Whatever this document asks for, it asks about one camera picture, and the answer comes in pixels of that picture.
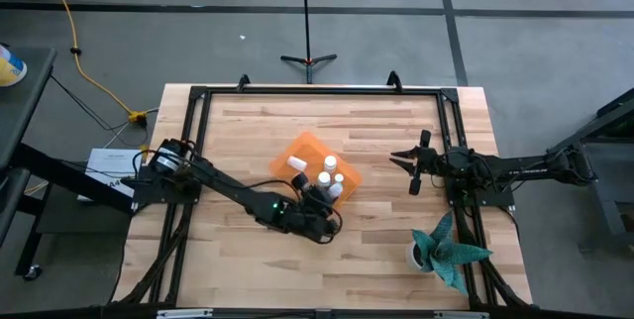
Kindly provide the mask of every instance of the potted plant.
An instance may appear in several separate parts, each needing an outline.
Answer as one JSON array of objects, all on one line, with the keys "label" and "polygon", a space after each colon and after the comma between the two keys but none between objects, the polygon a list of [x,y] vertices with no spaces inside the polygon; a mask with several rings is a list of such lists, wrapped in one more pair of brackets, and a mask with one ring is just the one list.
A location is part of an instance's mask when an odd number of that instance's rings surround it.
[{"label": "potted plant", "polygon": [[480,261],[492,252],[477,246],[454,243],[453,225],[454,214],[450,211],[443,216],[430,235],[412,230],[413,241],[407,247],[405,260],[417,270],[434,271],[443,278],[445,284],[467,294],[465,281],[456,265]]}]

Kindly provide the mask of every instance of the floor stripe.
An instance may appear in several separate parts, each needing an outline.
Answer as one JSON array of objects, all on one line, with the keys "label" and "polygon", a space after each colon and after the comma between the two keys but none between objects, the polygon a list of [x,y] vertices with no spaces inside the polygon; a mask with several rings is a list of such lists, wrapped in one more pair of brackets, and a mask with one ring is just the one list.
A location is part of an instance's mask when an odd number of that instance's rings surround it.
[{"label": "floor stripe", "polygon": [[[555,11],[555,10],[495,10],[454,9],[451,0],[443,1],[445,8],[369,8],[369,7],[311,7],[311,14],[332,15],[386,15],[386,16],[450,16],[450,17],[501,17],[501,18],[632,18],[632,11]],[[140,13],[226,13],[226,14],[303,14],[302,7],[248,7],[248,6],[162,6],[123,4],[75,4],[71,11],[82,12],[140,12]],[[58,3],[1,2],[0,10],[64,11]]]},{"label": "floor stripe", "polygon": [[456,17],[454,14],[454,4],[452,0],[442,0],[445,8],[445,22],[447,24],[447,35],[449,36],[449,48],[452,52],[452,60],[454,62],[454,73],[458,86],[469,86],[467,81],[467,69],[463,59],[463,52],[460,48],[460,39],[458,37],[458,27],[456,26]]}]

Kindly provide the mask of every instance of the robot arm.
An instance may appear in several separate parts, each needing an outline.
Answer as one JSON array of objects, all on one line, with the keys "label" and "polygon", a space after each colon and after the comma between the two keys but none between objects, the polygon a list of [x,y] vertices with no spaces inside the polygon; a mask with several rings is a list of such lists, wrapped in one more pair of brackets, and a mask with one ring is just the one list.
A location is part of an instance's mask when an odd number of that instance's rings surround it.
[{"label": "robot arm", "polygon": [[423,130],[419,146],[410,151],[392,153],[390,160],[405,169],[412,180],[409,193],[420,190],[420,174],[449,177],[466,189],[505,191],[515,181],[555,179],[574,185],[587,185],[594,175],[585,156],[574,149],[528,158],[502,159],[485,156],[465,147],[452,147],[443,155],[429,148],[431,133]]},{"label": "robot arm", "polygon": [[[199,155],[191,154],[187,159],[190,151],[187,143],[164,140],[138,178],[124,180],[135,189],[134,200],[141,204],[195,203],[202,186],[206,186],[242,205],[256,222],[277,232],[292,233],[318,244],[329,243],[338,234],[341,223],[329,219],[334,212],[334,199],[309,184],[303,173],[293,178],[292,184],[270,180],[246,186]],[[298,198],[254,190],[272,182],[292,186]]]}]

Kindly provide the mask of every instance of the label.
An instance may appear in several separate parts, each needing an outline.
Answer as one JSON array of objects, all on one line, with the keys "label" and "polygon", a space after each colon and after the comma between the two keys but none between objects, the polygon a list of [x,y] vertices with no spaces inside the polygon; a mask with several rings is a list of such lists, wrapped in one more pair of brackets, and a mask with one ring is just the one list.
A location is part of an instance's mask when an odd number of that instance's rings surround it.
[{"label": "label", "polygon": [[15,55],[0,47],[0,87],[9,86],[24,77],[25,64]]}]

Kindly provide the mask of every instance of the orange plastic tray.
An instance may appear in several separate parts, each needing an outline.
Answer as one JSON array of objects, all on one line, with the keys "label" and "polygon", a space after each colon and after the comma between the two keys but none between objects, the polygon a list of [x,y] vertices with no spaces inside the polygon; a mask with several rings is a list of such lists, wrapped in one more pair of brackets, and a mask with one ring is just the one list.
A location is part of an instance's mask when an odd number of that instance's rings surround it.
[{"label": "orange plastic tray", "polygon": [[310,132],[304,132],[297,137],[284,153],[277,156],[268,165],[268,169],[275,177],[290,181],[299,173],[297,169],[286,163],[290,156],[297,157],[308,163],[304,173],[313,184],[317,183],[317,175],[324,171],[324,158],[326,156],[335,156],[337,158],[337,170],[333,174],[341,173],[344,175],[344,182],[342,183],[344,191],[335,202],[335,207],[338,209],[363,181],[358,171],[343,161],[337,154],[330,151],[326,145],[321,143]]}]

